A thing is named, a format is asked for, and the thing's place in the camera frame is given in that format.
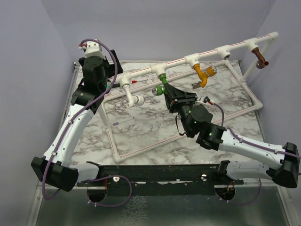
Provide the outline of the green plastic faucet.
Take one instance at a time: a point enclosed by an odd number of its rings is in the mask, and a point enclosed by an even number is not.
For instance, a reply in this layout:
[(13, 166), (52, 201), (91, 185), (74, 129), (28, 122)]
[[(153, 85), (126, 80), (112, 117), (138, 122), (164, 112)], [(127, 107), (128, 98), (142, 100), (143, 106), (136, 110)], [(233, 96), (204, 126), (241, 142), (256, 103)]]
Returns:
[(162, 82), (162, 85), (156, 85), (152, 88), (153, 96), (161, 96), (162, 94), (165, 93), (164, 84), (167, 83), (166, 74), (163, 73), (158, 78)]

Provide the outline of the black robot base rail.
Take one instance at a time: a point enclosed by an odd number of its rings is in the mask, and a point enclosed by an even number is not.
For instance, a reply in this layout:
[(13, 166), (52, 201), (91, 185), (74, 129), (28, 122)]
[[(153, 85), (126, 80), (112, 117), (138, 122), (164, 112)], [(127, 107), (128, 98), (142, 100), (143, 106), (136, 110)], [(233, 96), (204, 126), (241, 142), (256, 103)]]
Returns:
[(97, 187), (108, 196), (214, 195), (215, 186), (226, 187), (229, 161), (219, 164), (99, 166), (96, 181), (79, 187)]

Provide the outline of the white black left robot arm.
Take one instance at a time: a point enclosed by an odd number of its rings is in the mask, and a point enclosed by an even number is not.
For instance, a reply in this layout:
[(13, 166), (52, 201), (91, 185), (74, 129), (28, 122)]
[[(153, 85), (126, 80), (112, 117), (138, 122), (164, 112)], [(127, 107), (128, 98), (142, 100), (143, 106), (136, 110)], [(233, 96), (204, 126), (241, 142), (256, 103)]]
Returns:
[(123, 72), (115, 50), (109, 51), (112, 64), (99, 49), (92, 51), (85, 47), (84, 51), (85, 57), (79, 59), (83, 78), (72, 95), (63, 125), (43, 156), (34, 157), (31, 162), (43, 185), (66, 192), (82, 181), (88, 180), (94, 186), (103, 182), (104, 174), (96, 165), (88, 163), (82, 168), (71, 168), (71, 158), (83, 130), (114, 86), (116, 75)]

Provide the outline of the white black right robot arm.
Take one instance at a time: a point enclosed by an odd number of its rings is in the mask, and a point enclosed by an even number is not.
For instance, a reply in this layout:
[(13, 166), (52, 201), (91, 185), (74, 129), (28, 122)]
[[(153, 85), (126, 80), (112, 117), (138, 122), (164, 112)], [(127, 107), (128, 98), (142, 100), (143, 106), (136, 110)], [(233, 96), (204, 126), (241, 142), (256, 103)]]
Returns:
[(196, 143), (204, 149), (236, 153), (254, 160), (251, 163), (227, 163), (225, 168), (216, 172), (219, 183), (264, 178), (286, 188), (297, 187), (301, 157), (295, 144), (259, 142), (212, 123), (213, 115), (204, 106), (207, 102), (212, 103), (208, 97), (198, 101), (196, 93), (182, 91), (168, 82), (163, 83), (163, 94), (169, 112), (180, 117), (183, 135), (196, 138)]

